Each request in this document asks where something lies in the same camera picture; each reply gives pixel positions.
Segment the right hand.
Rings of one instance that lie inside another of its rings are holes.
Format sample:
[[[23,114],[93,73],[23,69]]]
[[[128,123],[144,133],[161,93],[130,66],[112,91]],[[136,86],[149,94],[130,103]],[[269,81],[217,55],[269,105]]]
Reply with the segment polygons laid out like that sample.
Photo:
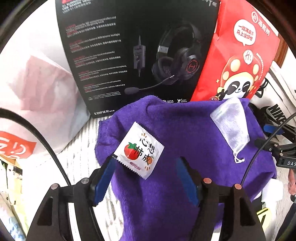
[[[295,169],[290,169],[288,173],[288,192],[291,195],[296,193],[296,184],[295,184]]]

